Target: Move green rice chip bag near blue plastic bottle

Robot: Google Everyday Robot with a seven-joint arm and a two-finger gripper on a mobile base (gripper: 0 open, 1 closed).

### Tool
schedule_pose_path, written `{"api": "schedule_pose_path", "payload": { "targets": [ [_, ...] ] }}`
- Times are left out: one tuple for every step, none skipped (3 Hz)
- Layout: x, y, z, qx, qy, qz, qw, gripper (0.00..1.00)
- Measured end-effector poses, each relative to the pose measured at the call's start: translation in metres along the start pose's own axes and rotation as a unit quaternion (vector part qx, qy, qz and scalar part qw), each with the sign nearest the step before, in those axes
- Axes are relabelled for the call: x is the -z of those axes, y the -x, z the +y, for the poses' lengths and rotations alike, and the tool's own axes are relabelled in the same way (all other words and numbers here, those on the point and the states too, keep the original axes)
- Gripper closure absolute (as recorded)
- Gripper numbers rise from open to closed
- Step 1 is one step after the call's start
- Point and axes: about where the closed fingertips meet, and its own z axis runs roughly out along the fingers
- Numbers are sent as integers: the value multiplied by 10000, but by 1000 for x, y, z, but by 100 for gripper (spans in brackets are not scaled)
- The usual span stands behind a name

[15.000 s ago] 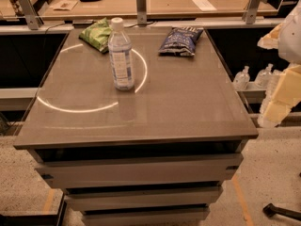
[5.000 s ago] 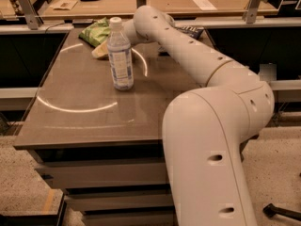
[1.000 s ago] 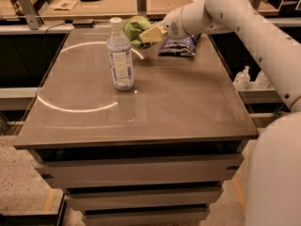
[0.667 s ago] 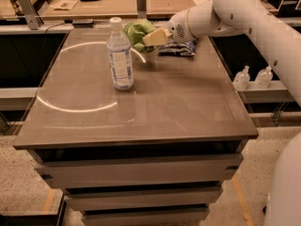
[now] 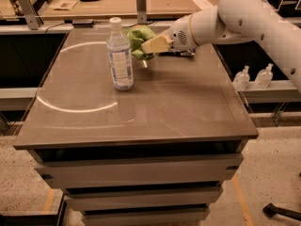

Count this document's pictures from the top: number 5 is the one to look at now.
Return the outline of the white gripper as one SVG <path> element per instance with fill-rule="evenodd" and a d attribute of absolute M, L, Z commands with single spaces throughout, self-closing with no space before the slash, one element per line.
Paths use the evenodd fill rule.
<path fill-rule="evenodd" d="M 176 20 L 166 31 L 167 35 L 160 34 L 145 41 L 141 48 L 145 54 L 167 52 L 171 45 L 174 50 L 184 51 L 198 47 L 197 31 L 194 15 L 187 15 Z"/>

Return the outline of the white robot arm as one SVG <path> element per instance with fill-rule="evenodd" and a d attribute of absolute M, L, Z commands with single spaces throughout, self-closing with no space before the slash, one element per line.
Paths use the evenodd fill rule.
<path fill-rule="evenodd" d="M 267 0 L 219 0 L 181 17 L 142 44 L 146 54 L 186 51 L 200 45 L 255 41 L 301 91 L 301 28 L 280 17 Z"/>

